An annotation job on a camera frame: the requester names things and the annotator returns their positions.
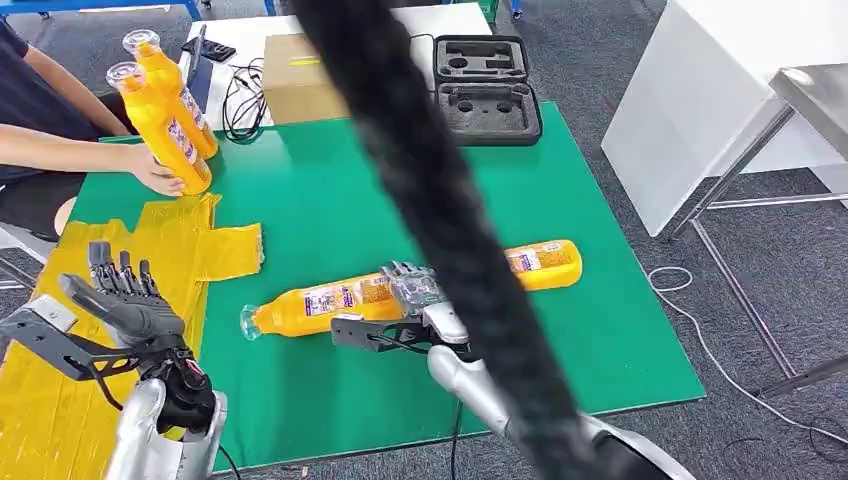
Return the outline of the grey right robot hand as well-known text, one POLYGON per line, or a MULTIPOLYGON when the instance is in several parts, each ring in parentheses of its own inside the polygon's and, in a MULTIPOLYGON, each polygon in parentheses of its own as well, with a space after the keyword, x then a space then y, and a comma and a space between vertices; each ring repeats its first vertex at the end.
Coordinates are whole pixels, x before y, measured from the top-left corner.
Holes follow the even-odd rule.
POLYGON ((424 308, 447 300, 433 269, 392 260, 380 267, 405 317, 418 318, 424 308))

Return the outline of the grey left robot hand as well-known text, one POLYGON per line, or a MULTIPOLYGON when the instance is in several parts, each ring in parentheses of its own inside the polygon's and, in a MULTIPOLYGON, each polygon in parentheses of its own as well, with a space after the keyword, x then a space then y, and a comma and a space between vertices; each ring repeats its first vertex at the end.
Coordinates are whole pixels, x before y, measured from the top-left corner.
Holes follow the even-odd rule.
POLYGON ((88 247, 88 262, 89 280, 61 273, 59 286, 74 304, 108 326, 118 347, 184 334, 185 323, 160 294, 148 260, 134 269, 128 251, 114 258, 108 242, 94 241, 88 247))

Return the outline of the person's right hand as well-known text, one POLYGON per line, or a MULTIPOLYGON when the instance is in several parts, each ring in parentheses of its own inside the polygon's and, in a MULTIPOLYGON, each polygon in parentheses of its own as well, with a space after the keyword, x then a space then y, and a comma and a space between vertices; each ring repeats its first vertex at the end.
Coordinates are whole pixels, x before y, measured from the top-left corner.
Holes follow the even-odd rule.
POLYGON ((158 163, 143 143, 121 145, 124 169, 150 190, 169 197, 183 195, 184 182, 173 171, 158 163))

